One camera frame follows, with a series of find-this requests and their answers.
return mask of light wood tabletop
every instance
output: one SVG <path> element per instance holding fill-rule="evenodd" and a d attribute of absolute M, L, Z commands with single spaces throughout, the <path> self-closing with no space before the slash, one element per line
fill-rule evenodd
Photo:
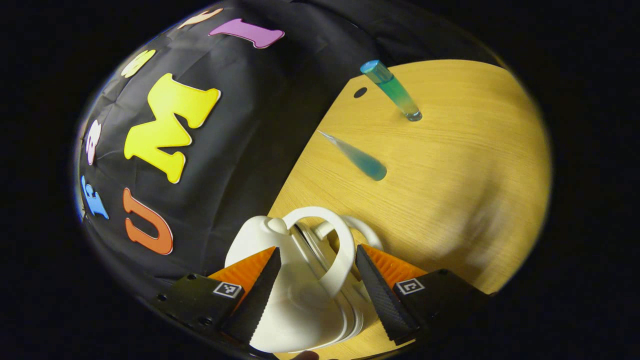
<path fill-rule="evenodd" d="M 316 132 L 269 216 L 303 206 L 351 215 L 378 233 L 386 252 L 428 272 L 448 268 L 485 293 L 498 291 L 524 262 L 545 219 L 552 169 L 541 115 L 500 67 L 432 60 L 389 69 L 422 120 L 406 120 L 363 75 L 346 84 L 318 126 L 379 159 L 386 177 L 370 179 Z M 366 93 L 355 98 L 363 87 Z M 354 237 L 364 241 L 358 232 Z M 395 348 L 378 320 L 315 351 L 321 360 L 347 360 Z"/>

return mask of teapot handle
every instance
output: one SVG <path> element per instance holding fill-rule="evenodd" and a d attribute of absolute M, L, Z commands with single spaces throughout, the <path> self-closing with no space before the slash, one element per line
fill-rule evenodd
<path fill-rule="evenodd" d="M 296 222 L 308 217 L 320 217 L 331 223 L 335 227 L 340 240 L 340 249 L 333 264 L 319 280 L 319 284 L 324 288 L 328 296 L 334 298 L 340 292 L 355 260 L 356 249 L 353 235 L 340 215 L 320 206 L 295 209 L 284 216 L 282 220 L 287 229 L 291 229 Z"/>
<path fill-rule="evenodd" d="M 373 231 L 373 229 L 371 229 L 371 227 L 367 225 L 367 223 L 365 223 L 360 219 L 357 219 L 355 217 L 350 217 L 347 215 L 342 215 L 341 217 L 344 220 L 344 222 L 347 223 L 347 226 L 352 227 L 357 231 L 360 231 L 360 233 L 364 236 L 364 238 L 367 240 L 367 243 L 369 243 L 369 245 L 371 245 L 372 247 L 378 250 L 382 250 L 382 251 L 385 250 L 382 247 L 382 242 L 380 241 L 378 234 L 376 234 L 376 232 Z M 322 240 L 327 235 L 329 235 L 330 232 L 333 231 L 333 226 L 331 225 L 331 223 L 325 221 L 325 222 L 322 222 L 321 224 L 318 224 L 315 228 L 312 229 L 312 231 L 314 232 L 314 234 L 316 234 L 318 239 Z"/>

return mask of foam letter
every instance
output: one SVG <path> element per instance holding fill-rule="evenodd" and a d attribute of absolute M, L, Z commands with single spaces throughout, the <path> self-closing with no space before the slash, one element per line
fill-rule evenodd
<path fill-rule="evenodd" d="M 178 28 L 182 29 L 182 27 L 185 25 L 198 24 L 199 22 L 203 22 L 204 20 L 207 20 L 208 18 L 220 13 L 221 11 L 222 9 L 217 9 L 212 13 L 208 13 L 209 11 L 207 10 L 204 13 L 201 13 L 200 15 L 195 15 L 194 17 L 189 18 L 187 21 L 182 23 L 182 25 L 180 25 Z"/>
<path fill-rule="evenodd" d="M 89 133 L 86 137 L 86 158 L 89 161 L 89 165 L 93 165 L 93 157 L 95 156 L 95 147 L 98 146 L 98 140 L 100 140 L 100 130 L 102 125 L 98 124 L 98 120 L 94 120 L 89 129 Z"/>
<path fill-rule="evenodd" d="M 158 254 L 170 254 L 173 250 L 173 234 L 171 233 L 171 229 L 166 221 L 164 221 L 164 219 L 155 211 L 149 209 L 141 202 L 131 197 L 131 191 L 128 188 L 124 188 L 122 193 L 122 205 L 127 213 L 133 211 L 141 218 L 150 222 L 158 231 L 158 237 L 152 238 L 142 230 L 133 226 L 133 222 L 130 218 L 126 218 L 124 219 L 124 225 L 127 229 L 129 239 L 133 242 L 141 243 Z"/>
<path fill-rule="evenodd" d="M 169 182 L 177 183 L 186 162 L 184 154 L 177 151 L 169 155 L 158 148 L 191 144 L 191 137 L 175 114 L 185 117 L 190 128 L 200 127 L 219 98 L 217 89 L 199 90 L 174 81 L 171 74 L 163 75 L 147 96 L 156 119 L 129 129 L 125 158 L 137 156 L 165 172 Z"/>
<path fill-rule="evenodd" d="M 130 78 L 135 75 L 138 70 L 142 67 L 142 65 L 146 64 L 149 59 L 156 53 L 156 50 L 144 50 L 142 53 L 138 54 L 133 60 L 131 60 L 127 66 L 122 69 L 120 75 L 125 78 Z"/>
<path fill-rule="evenodd" d="M 260 26 L 247 24 L 242 19 L 233 19 L 211 30 L 209 36 L 227 34 L 253 42 L 253 47 L 264 49 L 284 36 L 282 30 L 268 30 Z"/>
<path fill-rule="evenodd" d="M 86 183 L 86 181 L 84 180 L 84 175 L 80 178 L 80 182 L 82 184 L 82 192 L 84 193 L 84 198 L 86 199 L 87 205 L 89 205 L 91 214 L 95 216 L 95 214 L 98 213 L 104 216 L 105 219 L 109 220 L 109 215 L 104 209 L 104 205 L 102 205 L 100 195 L 93 190 L 91 185 Z"/>

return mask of test tube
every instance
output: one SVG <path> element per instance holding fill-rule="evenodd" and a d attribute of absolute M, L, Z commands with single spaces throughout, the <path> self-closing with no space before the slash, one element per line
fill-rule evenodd
<path fill-rule="evenodd" d="M 422 119 L 422 113 L 409 93 L 380 60 L 367 61 L 360 67 L 360 71 L 389 96 L 409 121 Z"/>

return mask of white teapot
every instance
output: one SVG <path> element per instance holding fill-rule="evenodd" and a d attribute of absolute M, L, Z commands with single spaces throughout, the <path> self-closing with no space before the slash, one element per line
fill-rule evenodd
<path fill-rule="evenodd" d="M 299 220 L 326 221 L 310 229 Z M 283 218 L 247 220 L 229 248 L 225 267 L 272 246 L 282 266 L 250 345 L 264 352 L 300 352 L 340 343 L 377 319 L 361 281 L 351 273 L 355 244 L 349 230 L 360 231 L 369 245 L 383 250 L 364 222 L 319 206 L 295 209 Z M 324 240 L 333 230 L 336 252 Z"/>

